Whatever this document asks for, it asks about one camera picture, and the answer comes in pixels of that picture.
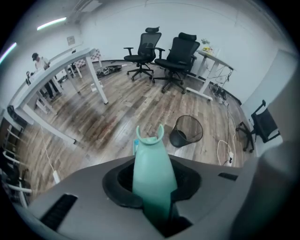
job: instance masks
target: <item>white shirt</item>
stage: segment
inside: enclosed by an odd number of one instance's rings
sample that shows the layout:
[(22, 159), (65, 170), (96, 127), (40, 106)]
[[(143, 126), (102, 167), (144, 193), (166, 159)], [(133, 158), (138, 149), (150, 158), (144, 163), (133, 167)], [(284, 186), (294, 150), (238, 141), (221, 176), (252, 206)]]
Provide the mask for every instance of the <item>white shirt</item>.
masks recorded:
[(36, 69), (40, 70), (40, 69), (45, 69), (45, 65), (48, 63), (48, 59), (44, 58), (44, 57), (40, 57), (39, 61), (36, 61), (35, 65), (36, 65)]

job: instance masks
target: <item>wood laminate flooring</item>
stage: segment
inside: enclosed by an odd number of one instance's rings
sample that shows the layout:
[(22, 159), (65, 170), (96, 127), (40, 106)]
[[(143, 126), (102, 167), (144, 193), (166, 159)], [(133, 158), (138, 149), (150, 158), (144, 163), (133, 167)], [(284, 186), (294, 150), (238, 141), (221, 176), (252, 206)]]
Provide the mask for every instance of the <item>wood laminate flooring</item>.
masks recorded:
[[(227, 108), (217, 101), (207, 102), (192, 93), (182, 95), (177, 86), (171, 86), (163, 94), (161, 88), (165, 83), (157, 80), (155, 84), (145, 74), (137, 75), (134, 82), (126, 72), (135, 69), (135, 64), (126, 64), (120, 72), (101, 78), (109, 103), (104, 105), (97, 91), (90, 88), (91, 76), (83, 68), (83, 78), (76, 78), (81, 94), (67, 80), (62, 87), (66, 95), (56, 97), (52, 103), (58, 115), (37, 113), (63, 133), (75, 138), (76, 144), (69, 144), (59, 137), (43, 130), (49, 159), (61, 179), (71, 173), (88, 167), (130, 156), (133, 152), (135, 129), (139, 125), (142, 137), (157, 134), (158, 126), (165, 129), (163, 142), (169, 154), (194, 161), (218, 165), (217, 145), (219, 140), (227, 141)], [(158, 66), (154, 76), (163, 76), (164, 71)], [(187, 77), (185, 87), (199, 89), (201, 82)], [(228, 110), (236, 124), (247, 122), (239, 104), (228, 97)], [(179, 116), (191, 115), (199, 120), (203, 127), (203, 138), (182, 148), (175, 148), (169, 141), (169, 134)], [(233, 148), (234, 125), (229, 120), (229, 144)], [(32, 199), (54, 185), (52, 169), (49, 165), (43, 144), (42, 128), (38, 124), (28, 125), (22, 135), (27, 142), (19, 143), (20, 161), (29, 169), (27, 180), (30, 182)], [(237, 132), (234, 142), (236, 157), (234, 166), (242, 167), (244, 162), (254, 154), (243, 152), (244, 135)], [(220, 143), (219, 156), (221, 164), (225, 159), (226, 145)]]

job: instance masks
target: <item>black mesh trash can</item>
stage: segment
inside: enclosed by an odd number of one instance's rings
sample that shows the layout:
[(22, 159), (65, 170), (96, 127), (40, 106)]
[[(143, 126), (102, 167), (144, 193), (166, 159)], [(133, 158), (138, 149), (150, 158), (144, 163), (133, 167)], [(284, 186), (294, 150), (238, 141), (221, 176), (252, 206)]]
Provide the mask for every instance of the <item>black mesh trash can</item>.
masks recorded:
[(175, 127), (170, 133), (170, 142), (180, 148), (200, 141), (203, 137), (203, 128), (200, 122), (191, 116), (184, 115), (177, 119)]

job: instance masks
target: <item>office chair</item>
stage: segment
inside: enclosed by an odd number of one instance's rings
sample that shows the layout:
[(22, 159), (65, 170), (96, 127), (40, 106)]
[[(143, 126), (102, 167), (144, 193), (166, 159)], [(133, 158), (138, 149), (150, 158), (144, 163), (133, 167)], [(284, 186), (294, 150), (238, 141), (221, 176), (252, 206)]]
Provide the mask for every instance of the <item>office chair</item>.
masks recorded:
[(256, 142), (256, 136), (259, 135), (262, 138), (263, 143), (271, 141), (272, 139), (280, 135), (280, 132), (278, 131), (276, 135), (269, 138), (270, 134), (277, 129), (277, 125), (267, 108), (262, 113), (256, 114), (263, 106), (266, 106), (265, 100), (263, 100), (262, 104), (256, 109), (256, 111), (253, 114), (251, 114), (251, 118), (253, 119), (253, 123), (254, 123), (252, 131), (248, 129), (248, 127), (245, 125), (244, 122), (241, 122), (239, 124), (239, 127), (236, 128), (236, 131), (241, 130), (243, 133), (246, 134), (247, 137), (247, 144), (243, 148), (243, 151), (247, 150), (250, 142), (252, 146), (250, 152), (253, 152), (254, 145), (253, 145), (252, 134), (255, 134), (255, 142)]
[(146, 28), (145, 31), (146, 31), (146, 33), (143, 33), (141, 35), (141, 41), (140, 41), (139, 49), (137, 51), (137, 55), (132, 55), (131, 49), (133, 49), (133, 47), (124, 47), (124, 49), (128, 49), (128, 51), (129, 51), (129, 55), (125, 56), (124, 60), (126, 60), (128, 62), (136, 62), (136, 66), (139, 67), (138, 69), (130, 70), (127, 72), (127, 75), (129, 75), (129, 73), (131, 73), (131, 72), (136, 72), (131, 77), (132, 81), (135, 80), (134, 77), (138, 73), (145, 73), (145, 74), (149, 75), (150, 79), (152, 79), (153, 70), (150, 69), (150, 67), (148, 67), (146, 65), (146, 63), (150, 63), (156, 58), (154, 48), (161, 37), (161, 33), (158, 32), (159, 27)]
[(193, 55), (200, 46), (200, 43), (196, 42), (196, 35), (189, 35), (181, 32), (178, 37), (173, 39), (172, 48), (167, 59), (161, 59), (161, 53), (164, 49), (155, 47), (154, 49), (159, 50), (159, 59), (155, 59), (155, 63), (169, 70), (168, 77), (155, 77), (152, 82), (155, 83), (156, 79), (167, 80), (168, 82), (163, 86), (161, 92), (165, 93), (166, 87), (170, 83), (174, 83), (182, 89), (182, 94), (185, 94), (185, 88), (182, 87), (183, 80), (178, 75), (179, 72), (184, 73), (191, 68), (192, 62), (196, 59)]

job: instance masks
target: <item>mesh chair backrest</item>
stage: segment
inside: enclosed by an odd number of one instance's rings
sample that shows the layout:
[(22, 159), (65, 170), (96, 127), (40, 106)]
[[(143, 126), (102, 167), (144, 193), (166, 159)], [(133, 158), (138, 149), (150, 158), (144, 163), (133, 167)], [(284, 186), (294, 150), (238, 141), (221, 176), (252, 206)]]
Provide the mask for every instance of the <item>mesh chair backrest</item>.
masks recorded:
[(156, 47), (161, 37), (160, 32), (146, 32), (141, 35), (141, 42), (137, 54), (153, 61), (156, 58), (155, 51), (146, 47)]
[(172, 48), (167, 57), (167, 60), (172, 63), (178, 63), (179, 61), (191, 64), (192, 55), (196, 52), (200, 43), (196, 41), (186, 40), (179, 37), (173, 39)]
[(256, 117), (253, 118), (253, 121), (255, 128), (263, 141), (267, 141), (269, 135), (278, 128), (267, 108), (262, 113), (257, 114)]

